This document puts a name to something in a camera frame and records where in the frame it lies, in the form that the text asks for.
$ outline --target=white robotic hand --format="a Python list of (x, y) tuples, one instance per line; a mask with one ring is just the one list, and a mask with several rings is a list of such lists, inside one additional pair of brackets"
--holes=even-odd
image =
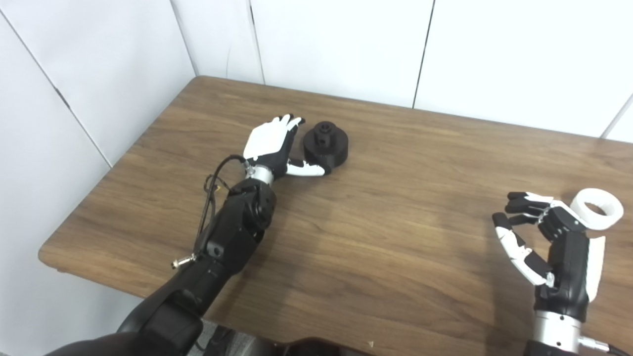
[(253, 129), (244, 148), (244, 158), (250, 164), (246, 176), (270, 184), (285, 174), (310, 177), (329, 174), (329, 167), (290, 158), (294, 136), (303, 123), (304, 119), (286, 114)]
[[(600, 215), (587, 208), (592, 203), (602, 208), (606, 215)], [(497, 236), (515, 267), (534, 285), (555, 282), (553, 268), (532, 249), (512, 229), (514, 225), (536, 224), (543, 236), (551, 243), (568, 232), (604, 230), (617, 222), (623, 214), (622, 204), (612, 194), (600, 189), (583, 189), (574, 198), (571, 207), (551, 196), (541, 196), (530, 192), (508, 194), (506, 213), (519, 215), (508, 218), (503, 213), (492, 216)], [(605, 237), (588, 239), (588, 256), (585, 272), (585, 286), (589, 301), (594, 300), (602, 273), (605, 252)]]

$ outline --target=wood grain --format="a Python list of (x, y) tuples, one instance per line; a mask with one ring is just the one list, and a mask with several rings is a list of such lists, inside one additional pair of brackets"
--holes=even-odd
[[(520, 355), (532, 332), (532, 288), (508, 261), (490, 216), (508, 191), (569, 202), (596, 187), (618, 196), (625, 215), (607, 231), (584, 333), (630, 347), (633, 145), (223, 79), (194, 79), (40, 259), (149, 295), (191, 249), (206, 175), (241, 153), (253, 127), (287, 112), (308, 121), (298, 137), (322, 120), (342, 127), (349, 159), (330, 176), (274, 184), (273, 225), (210, 320), (274, 341), (320, 338), (378, 356)], [(242, 172), (229, 165), (223, 177), (237, 182)], [(518, 231), (546, 255), (535, 227)]]

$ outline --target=black robotic arm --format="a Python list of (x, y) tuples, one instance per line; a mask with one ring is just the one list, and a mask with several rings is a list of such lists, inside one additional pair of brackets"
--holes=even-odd
[[(248, 263), (270, 226), (277, 201), (273, 181), (285, 174), (319, 176), (330, 172), (328, 167), (289, 158), (303, 122), (291, 114), (274, 118), (252, 131), (244, 156), (229, 156), (218, 166), (210, 176), (192, 254), (172, 264), (176, 274), (136, 306), (116, 334), (73, 343), (48, 356), (186, 355), (202, 333), (202, 316), (231, 276)], [(216, 215), (214, 183), (223, 165), (233, 159), (244, 165), (246, 178), (229, 189)], [(211, 220), (203, 229), (209, 202)]]

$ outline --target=metal connector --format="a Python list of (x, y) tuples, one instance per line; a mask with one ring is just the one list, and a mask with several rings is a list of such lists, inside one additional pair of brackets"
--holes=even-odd
[(188, 264), (191, 261), (195, 261), (196, 260), (196, 254), (192, 253), (191, 255), (187, 256), (187, 257), (183, 257), (179, 260), (175, 260), (172, 262), (172, 269), (178, 269), (180, 266), (184, 265), (184, 264)]
[(578, 343), (586, 348), (592, 348), (593, 350), (598, 350), (602, 352), (609, 352), (611, 348), (609, 344), (603, 343), (602, 341), (598, 341), (592, 338), (588, 338), (587, 336), (581, 336), (578, 339)]

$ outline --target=black arm joint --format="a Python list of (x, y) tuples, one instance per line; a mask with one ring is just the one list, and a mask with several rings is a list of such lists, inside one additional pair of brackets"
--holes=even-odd
[(206, 251), (229, 273), (239, 273), (270, 226), (277, 199), (270, 186), (245, 179), (231, 188), (212, 223)]

